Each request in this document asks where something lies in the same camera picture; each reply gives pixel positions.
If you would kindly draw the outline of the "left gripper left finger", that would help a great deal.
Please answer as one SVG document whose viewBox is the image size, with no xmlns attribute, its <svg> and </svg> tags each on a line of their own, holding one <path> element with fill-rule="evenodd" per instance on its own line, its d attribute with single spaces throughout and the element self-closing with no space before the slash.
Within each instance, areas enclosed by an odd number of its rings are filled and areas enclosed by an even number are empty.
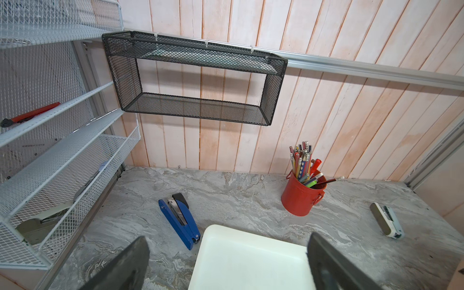
<svg viewBox="0 0 464 290">
<path fill-rule="evenodd" d="M 81 290 L 141 290 L 149 264 L 149 246 L 144 236 L 136 238 Z"/>
</svg>

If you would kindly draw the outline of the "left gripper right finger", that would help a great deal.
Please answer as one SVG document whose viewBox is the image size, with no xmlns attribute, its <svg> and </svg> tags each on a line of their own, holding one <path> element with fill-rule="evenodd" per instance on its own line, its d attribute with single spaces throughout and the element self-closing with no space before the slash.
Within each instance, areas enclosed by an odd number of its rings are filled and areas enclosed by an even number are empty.
<svg viewBox="0 0 464 290">
<path fill-rule="evenodd" d="M 318 290 L 379 290 L 381 288 L 316 232 L 310 236 L 307 257 L 315 288 Z"/>
</svg>

